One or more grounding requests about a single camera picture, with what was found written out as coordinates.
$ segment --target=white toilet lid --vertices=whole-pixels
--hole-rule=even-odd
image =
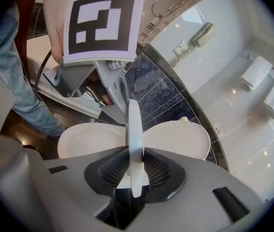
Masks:
[[[164,122],[150,128],[143,135],[145,147],[203,160],[211,147],[208,132],[201,125],[192,122]]]
[[[58,141],[58,157],[69,158],[125,146],[125,127],[85,123],[64,131]]]

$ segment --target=electrical outlet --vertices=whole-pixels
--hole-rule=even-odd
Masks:
[[[214,127],[215,133],[219,139],[221,139],[225,136],[225,133],[223,132],[220,124],[215,124],[213,127]]]
[[[177,45],[177,47],[174,49],[174,52],[177,55],[181,55],[183,53],[183,51],[187,50],[188,46],[184,41],[181,41],[180,44]]]

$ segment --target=towel rack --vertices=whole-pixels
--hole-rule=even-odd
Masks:
[[[250,53],[250,52],[247,54],[247,58],[249,58],[250,55],[253,56],[253,57],[255,57],[255,58],[257,58],[256,55],[254,55],[254,54],[252,54],[252,53]]]

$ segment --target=tiled floor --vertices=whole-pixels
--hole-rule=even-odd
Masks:
[[[40,94],[40,96],[51,113],[58,118],[66,128],[96,121],[95,118],[62,105],[42,94]],[[40,132],[12,110],[3,124],[1,134],[19,140],[24,145],[33,146],[44,160],[58,158],[57,143],[59,137],[50,137]]]

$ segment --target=telephone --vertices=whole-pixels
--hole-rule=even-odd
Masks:
[[[188,49],[183,50],[182,54],[179,55],[179,57],[173,61],[171,64],[171,67],[174,68],[177,66],[177,64],[185,59],[189,54],[191,54],[193,51],[196,50],[197,47],[204,46],[213,35],[214,32],[214,24],[211,22],[207,22],[198,33],[195,34],[195,36],[191,39],[192,46],[188,47]]]

